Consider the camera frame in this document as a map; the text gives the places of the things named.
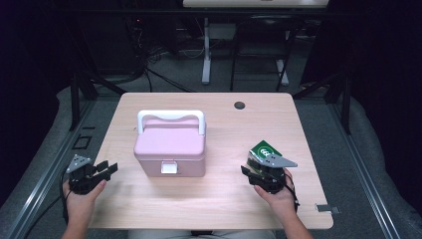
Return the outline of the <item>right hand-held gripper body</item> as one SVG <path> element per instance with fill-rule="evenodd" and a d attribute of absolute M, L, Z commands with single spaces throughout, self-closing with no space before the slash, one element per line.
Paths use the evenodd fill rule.
<path fill-rule="evenodd" d="M 252 152 L 249 153 L 249 183 L 259 185 L 269 193 L 278 193 L 286 185 L 286 167 L 298 165 L 276 153 L 270 153 L 263 157 Z"/>

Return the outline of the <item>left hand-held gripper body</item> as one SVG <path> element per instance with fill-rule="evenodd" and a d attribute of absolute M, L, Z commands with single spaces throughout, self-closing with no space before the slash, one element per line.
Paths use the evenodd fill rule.
<path fill-rule="evenodd" d="M 78 154 L 74 155 L 66 174 L 69 176 L 71 190 L 80 195 L 88 194 L 102 181 L 94 161 Z"/>

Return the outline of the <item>green packet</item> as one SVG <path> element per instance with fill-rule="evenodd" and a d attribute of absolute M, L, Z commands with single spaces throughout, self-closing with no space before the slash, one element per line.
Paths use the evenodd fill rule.
<path fill-rule="evenodd" d="M 280 170 L 283 155 L 265 140 L 261 140 L 249 150 L 247 164 L 255 171 L 270 172 Z"/>

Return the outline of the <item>pink storage box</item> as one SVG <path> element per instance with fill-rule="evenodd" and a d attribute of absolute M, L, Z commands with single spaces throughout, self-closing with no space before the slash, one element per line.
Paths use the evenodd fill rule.
<path fill-rule="evenodd" d="M 205 175 L 206 120 L 199 110 L 142 110 L 135 158 L 147 176 Z"/>

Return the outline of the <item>person's right hand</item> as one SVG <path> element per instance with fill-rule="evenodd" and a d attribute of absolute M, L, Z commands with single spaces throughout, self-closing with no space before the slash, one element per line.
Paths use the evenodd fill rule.
<path fill-rule="evenodd" d="M 270 205 L 280 221 L 291 221 L 298 217 L 295 209 L 295 197 L 291 193 L 291 190 L 294 189 L 294 184 L 292 175 L 287 169 L 285 169 L 285 175 L 287 186 L 276 194 L 265 191 L 259 185 L 255 185 L 254 189 Z"/>

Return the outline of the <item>person's left hand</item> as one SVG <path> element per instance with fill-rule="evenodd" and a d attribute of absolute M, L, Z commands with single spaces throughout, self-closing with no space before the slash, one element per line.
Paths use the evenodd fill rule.
<path fill-rule="evenodd" d="M 76 194 L 71 190 L 69 181 L 63 184 L 66 205 L 70 221 L 91 221 L 96 199 L 106 188 L 106 181 L 102 180 L 91 192 L 85 195 Z"/>

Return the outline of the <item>white desk leg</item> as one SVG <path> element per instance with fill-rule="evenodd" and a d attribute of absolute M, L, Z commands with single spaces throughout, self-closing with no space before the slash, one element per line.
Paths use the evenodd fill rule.
<path fill-rule="evenodd" d="M 210 83 L 211 73 L 211 55 L 210 55 L 210 36 L 209 36 L 209 21 L 204 19 L 204 60 L 202 69 L 202 84 L 208 85 Z"/>
<path fill-rule="evenodd" d="M 290 82 L 289 82 L 289 79 L 288 79 L 288 76 L 287 76 L 287 73 L 286 73 L 284 61 L 283 60 L 277 60 L 276 64 L 277 64 L 277 69 L 280 72 L 281 85 L 283 87 L 287 87 L 290 84 Z"/>

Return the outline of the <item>grey box under desk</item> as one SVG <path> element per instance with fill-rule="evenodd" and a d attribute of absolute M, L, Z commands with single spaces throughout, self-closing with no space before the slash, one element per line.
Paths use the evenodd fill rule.
<path fill-rule="evenodd" d="M 211 23 L 208 27 L 209 38 L 213 40 L 232 40 L 235 31 L 235 24 Z"/>

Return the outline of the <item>black chair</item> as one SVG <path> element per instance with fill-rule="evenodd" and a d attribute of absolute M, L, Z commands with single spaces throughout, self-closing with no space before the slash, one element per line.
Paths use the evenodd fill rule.
<path fill-rule="evenodd" d="M 233 38 L 230 90 L 236 81 L 260 81 L 277 75 L 278 92 L 282 85 L 276 61 L 283 60 L 287 68 L 302 26 L 303 21 L 293 16 L 252 16 L 240 22 Z"/>

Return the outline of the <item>white desk top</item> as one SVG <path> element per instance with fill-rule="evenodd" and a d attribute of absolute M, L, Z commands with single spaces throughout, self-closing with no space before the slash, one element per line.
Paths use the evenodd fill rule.
<path fill-rule="evenodd" d="M 325 8 L 329 0 L 183 0 L 190 8 Z"/>

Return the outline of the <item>aluminium floor rail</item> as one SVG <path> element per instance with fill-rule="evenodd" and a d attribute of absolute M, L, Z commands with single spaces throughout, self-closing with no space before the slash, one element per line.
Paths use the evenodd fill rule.
<path fill-rule="evenodd" d="M 353 140 L 351 134 L 348 134 L 342 126 L 340 120 L 340 110 L 337 105 L 328 104 L 328 110 L 335 121 L 341 137 L 345 141 L 348 151 L 351 154 L 351 164 L 362 186 L 365 196 L 370 204 L 372 212 L 380 226 L 385 239 L 401 239 L 399 232 L 381 198 L 374 181 L 363 161 L 363 158 Z"/>
<path fill-rule="evenodd" d="M 80 121 L 75 128 L 71 131 L 66 129 L 65 138 L 57 147 L 58 151 L 51 157 L 43 156 L 43 159 L 48 159 L 48 162 L 43 167 L 40 179 L 34 185 L 16 220 L 8 231 L 6 239 L 25 239 L 30 232 L 30 228 L 35 225 L 35 221 L 38 218 L 37 213 L 46 196 L 51 188 L 56 185 L 57 178 L 62 175 L 63 169 L 69 163 L 66 154 L 70 152 L 73 143 L 77 141 L 77 133 L 82 128 L 81 124 L 90 115 L 95 104 L 95 102 L 87 101 L 82 107 Z"/>

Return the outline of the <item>grey metal bracket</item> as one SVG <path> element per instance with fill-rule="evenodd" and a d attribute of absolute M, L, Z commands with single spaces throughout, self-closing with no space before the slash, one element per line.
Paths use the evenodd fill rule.
<path fill-rule="evenodd" d="M 330 204 L 317 204 L 316 210 L 318 212 L 324 212 L 329 214 L 339 214 L 340 209 L 337 206 L 332 206 Z"/>

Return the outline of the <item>black frame post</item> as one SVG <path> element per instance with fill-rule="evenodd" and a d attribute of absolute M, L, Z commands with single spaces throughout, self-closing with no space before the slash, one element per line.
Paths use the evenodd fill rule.
<path fill-rule="evenodd" d="M 350 109 L 350 78 L 344 77 L 343 94 L 342 94 L 342 108 L 341 108 L 341 124 L 344 131 L 350 134 L 349 129 L 349 109 Z"/>
<path fill-rule="evenodd" d="M 79 81 L 77 75 L 74 75 L 71 80 L 71 107 L 72 122 L 70 126 L 70 131 L 74 130 L 80 121 Z"/>

